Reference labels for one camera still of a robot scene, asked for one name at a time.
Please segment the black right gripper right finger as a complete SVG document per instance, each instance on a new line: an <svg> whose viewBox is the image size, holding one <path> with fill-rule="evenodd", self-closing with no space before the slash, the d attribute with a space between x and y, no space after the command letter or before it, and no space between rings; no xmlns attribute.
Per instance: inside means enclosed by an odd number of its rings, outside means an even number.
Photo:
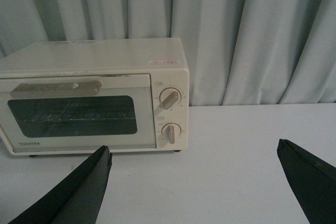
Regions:
<svg viewBox="0 0 336 224"><path fill-rule="evenodd" d="M335 223L335 167L289 140L279 140L277 155L309 223Z"/></svg>

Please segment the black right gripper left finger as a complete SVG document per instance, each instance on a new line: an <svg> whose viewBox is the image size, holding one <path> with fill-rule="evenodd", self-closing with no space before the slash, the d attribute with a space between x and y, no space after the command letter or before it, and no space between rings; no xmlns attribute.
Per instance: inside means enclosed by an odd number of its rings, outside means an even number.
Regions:
<svg viewBox="0 0 336 224"><path fill-rule="evenodd" d="M111 167L102 146L10 223L96 223Z"/></svg>

